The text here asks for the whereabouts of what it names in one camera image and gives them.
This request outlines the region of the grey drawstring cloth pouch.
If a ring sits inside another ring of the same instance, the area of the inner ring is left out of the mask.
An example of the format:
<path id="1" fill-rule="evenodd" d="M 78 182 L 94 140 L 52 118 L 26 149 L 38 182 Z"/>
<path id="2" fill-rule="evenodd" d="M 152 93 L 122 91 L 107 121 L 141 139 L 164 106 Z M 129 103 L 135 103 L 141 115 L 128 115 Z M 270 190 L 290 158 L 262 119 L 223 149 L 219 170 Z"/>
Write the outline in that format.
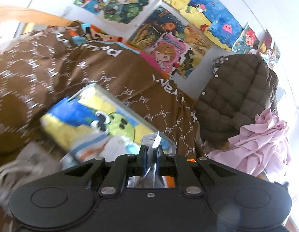
<path id="1" fill-rule="evenodd" d="M 10 197 L 16 189 L 61 169 L 59 159 L 37 142 L 30 142 L 15 160 L 0 167 L 0 206 L 7 211 Z"/>

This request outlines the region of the blue white tissue packet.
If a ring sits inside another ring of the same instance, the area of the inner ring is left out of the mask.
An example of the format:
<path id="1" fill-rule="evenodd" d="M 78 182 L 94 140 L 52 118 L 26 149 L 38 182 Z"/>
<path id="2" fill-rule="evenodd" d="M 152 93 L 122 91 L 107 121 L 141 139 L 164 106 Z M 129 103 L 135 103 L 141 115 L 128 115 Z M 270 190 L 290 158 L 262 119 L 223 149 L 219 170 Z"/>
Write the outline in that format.
<path id="1" fill-rule="evenodd" d="M 97 157 L 111 139 L 107 132 L 95 131 L 73 141 L 62 162 L 84 162 Z"/>

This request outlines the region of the grey box with frog drawing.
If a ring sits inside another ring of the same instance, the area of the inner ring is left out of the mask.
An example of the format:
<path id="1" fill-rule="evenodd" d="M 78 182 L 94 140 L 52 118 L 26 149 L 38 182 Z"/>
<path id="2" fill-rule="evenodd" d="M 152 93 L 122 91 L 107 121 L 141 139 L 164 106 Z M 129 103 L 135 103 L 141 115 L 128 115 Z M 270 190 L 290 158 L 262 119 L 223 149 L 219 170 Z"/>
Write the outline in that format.
<path id="1" fill-rule="evenodd" d="M 124 154 L 138 154 L 141 138 L 159 132 L 96 84 L 88 85 L 73 96 L 57 102 L 41 117 L 40 122 L 46 134 L 67 153 L 76 139 L 95 131 L 107 132 L 111 139 L 98 155 L 106 161 L 114 161 Z M 159 135 L 163 152 L 174 152 L 174 142 L 161 132 Z"/>

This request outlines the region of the pink crumpled cloth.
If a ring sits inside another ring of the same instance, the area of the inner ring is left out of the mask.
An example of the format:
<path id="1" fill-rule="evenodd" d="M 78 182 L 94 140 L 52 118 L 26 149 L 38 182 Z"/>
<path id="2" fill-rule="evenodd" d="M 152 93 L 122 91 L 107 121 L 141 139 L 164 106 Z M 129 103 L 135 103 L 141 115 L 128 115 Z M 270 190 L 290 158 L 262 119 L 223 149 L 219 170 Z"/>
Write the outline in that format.
<path id="1" fill-rule="evenodd" d="M 239 135 L 228 139 L 227 150 L 214 150 L 209 159 L 257 177 L 285 173 L 291 157 L 287 122 L 265 109 L 255 123 L 240 127 Z"/>

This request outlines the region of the pink anime girl poster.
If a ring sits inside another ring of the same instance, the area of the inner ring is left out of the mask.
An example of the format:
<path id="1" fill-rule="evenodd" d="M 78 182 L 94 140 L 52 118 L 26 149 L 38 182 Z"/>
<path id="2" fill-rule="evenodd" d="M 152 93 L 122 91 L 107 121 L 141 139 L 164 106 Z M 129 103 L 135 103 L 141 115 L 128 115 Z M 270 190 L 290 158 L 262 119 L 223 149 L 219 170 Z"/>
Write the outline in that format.
<path id="1" fill-rule="evenodd" d="M 193 48 L 172 33 L 162 34 L 150 50 L 160 68 L 168 75 L 173 75 L 180 68 L 180 73 L 185 65 L 192 68 L 195 55 Z"/>

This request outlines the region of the brown quilted jacket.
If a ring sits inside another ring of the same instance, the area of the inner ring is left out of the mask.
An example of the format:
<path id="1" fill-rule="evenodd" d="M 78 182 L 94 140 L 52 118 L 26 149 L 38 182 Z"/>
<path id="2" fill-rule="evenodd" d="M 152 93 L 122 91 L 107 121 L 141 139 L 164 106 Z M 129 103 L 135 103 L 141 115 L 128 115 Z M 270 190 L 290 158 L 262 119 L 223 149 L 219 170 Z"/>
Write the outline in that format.
<path id="1" fill-rule="evenodd" d="M 253 124 L 265 109 L 277 112 L 278 77 L 258 55 L 218 57 L 213 74 L 195 104 L 200 137 L 225 141 Z"/>

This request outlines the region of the dark sunflower painting poster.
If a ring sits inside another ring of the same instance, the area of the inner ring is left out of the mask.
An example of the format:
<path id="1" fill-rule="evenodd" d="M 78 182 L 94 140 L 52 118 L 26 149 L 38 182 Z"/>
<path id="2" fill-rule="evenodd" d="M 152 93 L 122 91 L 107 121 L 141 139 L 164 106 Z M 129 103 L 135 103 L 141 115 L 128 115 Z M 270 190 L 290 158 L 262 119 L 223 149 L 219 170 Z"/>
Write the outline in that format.
<path id="1" fill-rule="evenodd" d="M 181 73 L 180 68 L 176 72 L 182 78 L 188 78 L 211 48 L 211 43 L 202 32 L 191 24 L 182 23 L 165 7 L 158 6 L 131 35 L 129 42 L 147 52 L 153 64 L 157 65 L 158 69 L 165 73 L 155 61 L 154 56 L 149 52 L 159 37 L 167 32 L 172 33 L 193 48 L 195 55 L 192 61 L 192 68 L 188 69 L 188 65 L 185 65 Z"/>

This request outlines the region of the blue yellow sea poster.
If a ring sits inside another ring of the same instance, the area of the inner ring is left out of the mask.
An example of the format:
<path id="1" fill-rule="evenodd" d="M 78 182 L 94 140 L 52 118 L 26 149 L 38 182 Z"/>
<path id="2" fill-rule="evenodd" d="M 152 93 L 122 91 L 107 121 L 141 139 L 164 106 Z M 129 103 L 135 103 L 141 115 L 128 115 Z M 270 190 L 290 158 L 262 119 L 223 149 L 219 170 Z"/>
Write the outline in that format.
<path id="1" fill-rule="evenodd" d="M 243 27 L 220 0 L 164 0 L 213 43 L 231 50 Z"/>

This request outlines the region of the red haired girl poster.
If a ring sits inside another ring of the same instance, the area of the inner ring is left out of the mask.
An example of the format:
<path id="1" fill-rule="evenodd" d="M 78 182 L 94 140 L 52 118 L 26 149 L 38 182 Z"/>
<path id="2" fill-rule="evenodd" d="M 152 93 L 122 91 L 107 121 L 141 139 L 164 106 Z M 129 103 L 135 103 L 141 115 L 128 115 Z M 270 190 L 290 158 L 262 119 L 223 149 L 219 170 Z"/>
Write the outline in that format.
<path id="1" fill-rule="evenodd" d="M 237 54 L 253 54 L 253 50 L 258 50 L 259 44 L 260 41 L 255 32 L 249 25 L 246 25 L 231 50 Z"/>

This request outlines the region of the brown PF patterned duvet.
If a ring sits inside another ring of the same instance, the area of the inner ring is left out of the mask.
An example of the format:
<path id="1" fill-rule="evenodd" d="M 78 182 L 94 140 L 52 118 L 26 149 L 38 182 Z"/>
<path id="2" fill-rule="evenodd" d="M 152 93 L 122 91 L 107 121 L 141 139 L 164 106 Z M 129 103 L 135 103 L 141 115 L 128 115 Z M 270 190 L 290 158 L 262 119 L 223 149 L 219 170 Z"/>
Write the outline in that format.
<path id="1" fill-rule="evenodd" d="M 96 83 L 174 141 L 189 161 L 205 154 L 186 95 L 128 46 L 77 44 L 80 24 L 20 36 L 0 47 L 0 153 L 40 138 L 40 117 L 56 102 Z"/>

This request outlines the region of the colourful poster far right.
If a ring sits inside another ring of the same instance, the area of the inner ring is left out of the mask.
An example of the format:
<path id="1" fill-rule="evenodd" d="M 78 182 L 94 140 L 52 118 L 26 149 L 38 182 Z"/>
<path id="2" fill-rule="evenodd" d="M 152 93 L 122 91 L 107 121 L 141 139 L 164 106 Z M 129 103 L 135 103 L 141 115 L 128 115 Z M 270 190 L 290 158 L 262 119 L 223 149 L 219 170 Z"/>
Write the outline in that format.
<path id="1" fill-rule="evenodd" d="M 279 48 L 267 30 L 257 54 L 263 58 L 270 69 L 273 69 L 280 59 Z"/>

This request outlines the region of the blond boy green poster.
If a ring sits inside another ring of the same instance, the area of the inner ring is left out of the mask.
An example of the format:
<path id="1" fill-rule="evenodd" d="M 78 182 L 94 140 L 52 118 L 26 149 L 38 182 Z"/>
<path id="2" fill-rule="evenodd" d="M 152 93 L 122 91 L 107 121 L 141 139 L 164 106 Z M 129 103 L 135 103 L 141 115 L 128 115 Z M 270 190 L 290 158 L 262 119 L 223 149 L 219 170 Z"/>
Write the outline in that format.
<path id="1" fill-rule="evenodd" d="M 108 0 L 97 19 L 106 32 L 126 32 L 137 27 L 159 0 Z"/>

